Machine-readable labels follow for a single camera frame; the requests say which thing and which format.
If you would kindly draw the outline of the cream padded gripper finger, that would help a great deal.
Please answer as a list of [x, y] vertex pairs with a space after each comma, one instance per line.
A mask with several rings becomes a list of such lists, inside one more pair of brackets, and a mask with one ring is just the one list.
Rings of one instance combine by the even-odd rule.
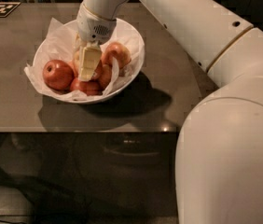
[[99, 63], [102, 51], [97, 43], [88, 43], [79, 51], [78, 79], [90, 81], [100, 75]]

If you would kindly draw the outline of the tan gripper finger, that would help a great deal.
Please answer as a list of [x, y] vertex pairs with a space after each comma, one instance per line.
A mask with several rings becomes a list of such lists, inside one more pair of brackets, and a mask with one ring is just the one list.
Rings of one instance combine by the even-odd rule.
[[79, 36], [79, 34], [76, 34], [76, 39], [75, 39], [75, 44], [74, 44], [74, 51], [77, 51], [77, 50], [79, 50], [79, 48], [80, 48], [80, 36]]

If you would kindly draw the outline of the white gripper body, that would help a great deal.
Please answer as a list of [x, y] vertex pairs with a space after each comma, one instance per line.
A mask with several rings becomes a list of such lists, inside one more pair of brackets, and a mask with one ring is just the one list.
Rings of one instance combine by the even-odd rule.
[[90, 12], [84, 4], [80, 5], [76, 16], [79, 36], [85, 42], [107, 42], [117, 25], [117, 20], [107, 20]]

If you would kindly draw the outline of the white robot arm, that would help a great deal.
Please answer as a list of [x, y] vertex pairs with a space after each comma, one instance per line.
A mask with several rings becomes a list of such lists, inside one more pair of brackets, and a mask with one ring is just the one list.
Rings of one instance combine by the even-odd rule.
[[[81, 38], [108, 41], [126, 1], [83, 0]], [[263, 224], [263, 32], [213, 0], [140, 2], [218, 87], [179, 134], [179, 223]]]

